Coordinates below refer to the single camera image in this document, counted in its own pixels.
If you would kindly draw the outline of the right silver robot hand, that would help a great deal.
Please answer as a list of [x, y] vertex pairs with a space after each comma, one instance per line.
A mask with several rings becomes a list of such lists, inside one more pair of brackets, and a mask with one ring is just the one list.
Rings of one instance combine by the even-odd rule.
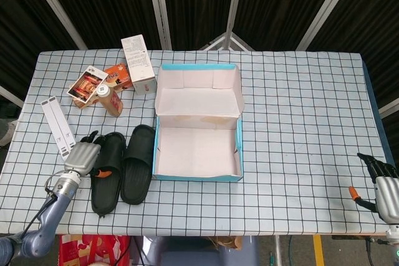
[[357, 153], [366, 164], [375, 190], [375, 203], [362, 199], [353, 186], [349, 187], [352, 200], [359, 206], [377, 213], [390, 226], [398, 225], [398, 168], [373, 156]]

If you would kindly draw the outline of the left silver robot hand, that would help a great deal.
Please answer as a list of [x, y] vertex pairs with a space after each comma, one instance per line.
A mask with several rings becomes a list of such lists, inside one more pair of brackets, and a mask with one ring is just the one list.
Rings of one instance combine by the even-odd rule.
[[101, 149], [101, 145], [97, 143], [97, 140], [102, 140], [101, 136], [94, 140], [97, 133], [97, 130], [91, 132], [89, 136], [83, 137], [74, 145], [64, 163], [65, 172], [73, 171], [79, 176], [89, 174], [95, 178], [106, 178], [112, 174], [112, 171], [94, 169], [94, 164]]

